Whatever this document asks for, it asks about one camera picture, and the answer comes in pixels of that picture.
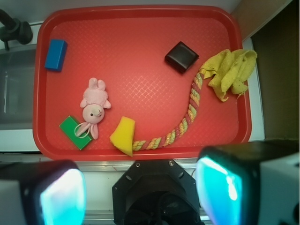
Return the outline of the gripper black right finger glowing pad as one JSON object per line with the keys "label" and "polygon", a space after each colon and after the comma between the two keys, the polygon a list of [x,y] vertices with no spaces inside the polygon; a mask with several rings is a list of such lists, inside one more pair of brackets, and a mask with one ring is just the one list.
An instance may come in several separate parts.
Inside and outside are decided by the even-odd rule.
{"label": "gripper black right finger glowing pad", "polygon": [[215,225],[297,225],[300,144],[270,140],[208,146],[195,170],[201,207]]}

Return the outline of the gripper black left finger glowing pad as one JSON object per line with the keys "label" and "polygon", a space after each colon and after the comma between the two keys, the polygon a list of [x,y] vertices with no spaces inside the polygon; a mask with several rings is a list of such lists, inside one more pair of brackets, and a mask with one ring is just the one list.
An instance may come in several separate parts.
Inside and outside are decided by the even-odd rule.
{"label": "gripper black left finger glowing pad", "polygon": [[81,225],[86,211],[84,174],[70,160],[2,163],[2,225]]}

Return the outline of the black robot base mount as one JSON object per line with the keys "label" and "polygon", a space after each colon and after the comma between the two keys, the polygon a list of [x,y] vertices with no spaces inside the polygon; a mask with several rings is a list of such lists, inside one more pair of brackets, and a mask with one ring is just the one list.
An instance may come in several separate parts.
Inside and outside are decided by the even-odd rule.
{"label": "black robot base mount", "polygon": [[112,187],[117,225],[202,225],[196,181],[170,159],[135,161]]}

